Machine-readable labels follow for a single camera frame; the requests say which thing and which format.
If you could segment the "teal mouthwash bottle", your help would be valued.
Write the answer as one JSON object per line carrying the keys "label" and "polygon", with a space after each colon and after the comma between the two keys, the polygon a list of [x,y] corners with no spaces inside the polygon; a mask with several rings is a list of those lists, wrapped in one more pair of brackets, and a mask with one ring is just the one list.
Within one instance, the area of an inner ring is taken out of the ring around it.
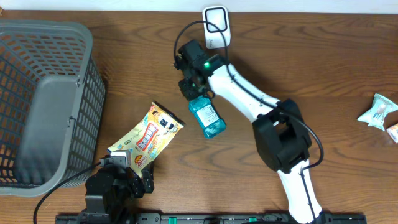
{"label": "teal mouthwash bottle", "polygon": [[220,118],[209,98],[199,96],[189,101],[188,109],[198,121],[207,139],[212,139],[226,129],[226,123]]}

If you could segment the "yellow wet wipes bag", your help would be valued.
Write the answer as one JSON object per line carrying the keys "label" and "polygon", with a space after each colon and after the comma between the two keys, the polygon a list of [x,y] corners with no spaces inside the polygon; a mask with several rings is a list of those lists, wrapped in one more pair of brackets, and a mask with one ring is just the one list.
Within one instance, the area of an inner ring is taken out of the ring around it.
{"label": "yellow wet wipes bag", "polygon": [[130,168],[142,177],[144,168],[169,145],[185,123],[156,102],[144,118],[121,139],[108,147],[109,152],[129,151]]}

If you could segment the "light blue wipes pack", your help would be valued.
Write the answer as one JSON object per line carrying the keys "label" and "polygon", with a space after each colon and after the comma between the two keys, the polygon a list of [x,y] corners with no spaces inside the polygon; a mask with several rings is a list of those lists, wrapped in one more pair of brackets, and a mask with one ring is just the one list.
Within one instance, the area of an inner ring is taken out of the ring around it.
{"label": "light blue wipes pack", "polygon": [[362,114],[357,120],[368,123],[377,129],[385,131],[384,120],[386,116],[397,110],[397,104],[378,93],[374,95],[371,108]]}

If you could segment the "small orange snack box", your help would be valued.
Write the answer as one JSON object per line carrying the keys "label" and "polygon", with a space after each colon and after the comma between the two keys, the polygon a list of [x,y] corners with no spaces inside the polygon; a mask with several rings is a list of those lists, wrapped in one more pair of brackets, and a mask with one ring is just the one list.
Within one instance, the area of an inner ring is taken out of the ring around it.
{"label": "small orange snack box", "polygon": [[387,133],[390,135],[395,143],[398,143],[398,124],[394,124],[386,129]]}

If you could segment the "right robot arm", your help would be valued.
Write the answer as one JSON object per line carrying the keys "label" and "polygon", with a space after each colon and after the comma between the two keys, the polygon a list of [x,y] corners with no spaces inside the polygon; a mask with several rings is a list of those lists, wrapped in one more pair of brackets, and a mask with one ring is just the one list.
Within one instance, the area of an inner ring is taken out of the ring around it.
{"label": "right robot arm", "polygon": [[174,47],[174,66],[183,72],[180,89],[192,100],[208,92],[224,98],[252,124],[257,153],[278,173],[289,213],[298,223],[319,223],[322,208],[309,175],[311,140],[316,134],[303,121],[298,105],[280,101],[247,81],[227,56],[210,57],[196,40]]}

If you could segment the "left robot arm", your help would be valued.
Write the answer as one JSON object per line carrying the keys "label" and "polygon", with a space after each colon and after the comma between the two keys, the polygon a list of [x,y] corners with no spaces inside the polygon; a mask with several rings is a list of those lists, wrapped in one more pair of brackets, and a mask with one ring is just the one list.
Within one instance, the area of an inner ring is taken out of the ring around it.
{"label": "left robot arm", "polygon": [[100,170],[85,184],[85,223],[136,222],[126,202],[154,191],[154,163],[146,165],[139,177],[128,162],[125,156],[107,156],[100,160]]}

